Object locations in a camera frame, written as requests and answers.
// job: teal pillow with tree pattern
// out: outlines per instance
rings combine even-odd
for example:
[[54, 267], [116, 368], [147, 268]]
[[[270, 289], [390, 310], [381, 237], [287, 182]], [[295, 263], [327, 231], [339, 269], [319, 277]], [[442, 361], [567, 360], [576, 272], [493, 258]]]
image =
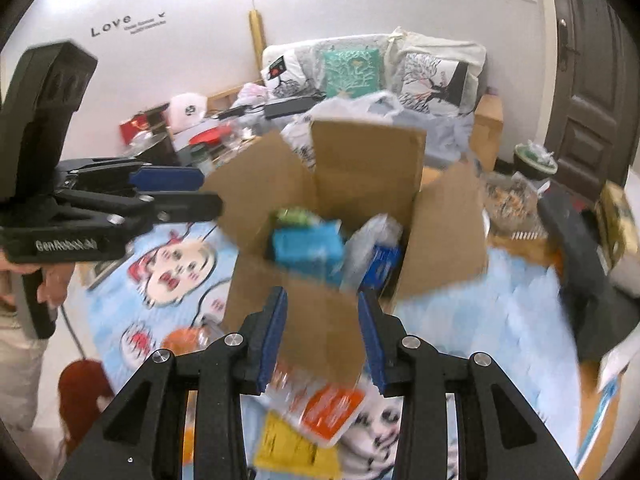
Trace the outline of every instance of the teal pillow with tree pattern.
[[327, 97], [362, 97], [380, 90], [379, 50], [323, 52]]

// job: open cardboard box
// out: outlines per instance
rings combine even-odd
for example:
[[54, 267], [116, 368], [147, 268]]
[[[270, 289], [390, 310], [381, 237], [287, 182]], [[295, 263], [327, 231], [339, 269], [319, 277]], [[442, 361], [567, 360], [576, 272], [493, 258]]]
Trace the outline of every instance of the open cardboard box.
[[406, 254], [390, 304], [483, 272], [486, 246], [478, 180], [457, 163], [420, 190], [423, 132], [375, 124], [316, 121], [312, 173], [277, 132], [209, 175], [203, 190], [224, 201], [219, 225], [240, 249], [224, 325], [238, 330], [262, 308], [272, 286], [289, 297], [280, 357], [342, 384], [365, 359], [356, 294], [287, 272], [264, 259], [271, 213], [301, 206], [355, 231], [388, 213], [405, 229]]

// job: red and white snack package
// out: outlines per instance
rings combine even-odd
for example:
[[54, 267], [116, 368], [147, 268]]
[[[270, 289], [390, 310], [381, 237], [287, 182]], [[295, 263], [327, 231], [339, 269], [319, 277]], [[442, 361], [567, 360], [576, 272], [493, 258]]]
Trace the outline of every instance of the red and white snack package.
[[276, 364], [266, 391], [257, 398], [297, 432], [320, 447], [334, 446], [364, 408], [367, 393]]

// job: cable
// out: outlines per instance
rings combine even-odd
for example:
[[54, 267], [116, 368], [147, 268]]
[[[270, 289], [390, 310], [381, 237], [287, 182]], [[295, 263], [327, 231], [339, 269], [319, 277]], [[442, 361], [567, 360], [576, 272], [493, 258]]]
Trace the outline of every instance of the cable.
[[78, 352], [80, 352], [82, 360], [86, 361], [86, 353], [84, 352], [84, 348], [82, 348], [82, 344], [80, 343], [80, 340], [76, 335], [76, 332], [74, 331], [73, 328], [71, 328], [71, 323], [69, 323], [69, 318], [66, 315], [66, 308], [64, 303], [60, 305], [60, 312], [62, 313], [62, 317], [65, 320], [66, 327], [69, 330], [69, 333], [71, 334], [71, 338], [74, 340], [74, 343], [76, 344], [76, 348], [78, 348]]

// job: door panel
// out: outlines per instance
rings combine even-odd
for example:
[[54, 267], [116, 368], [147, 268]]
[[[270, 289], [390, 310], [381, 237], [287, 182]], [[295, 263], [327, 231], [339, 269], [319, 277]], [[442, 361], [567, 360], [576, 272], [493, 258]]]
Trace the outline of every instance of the door panel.
[[556, 0], [558, 72], [545, 146], [556, 179], [595, 200], [624, 183], [638, 141], [640, 63], [606, 0]]

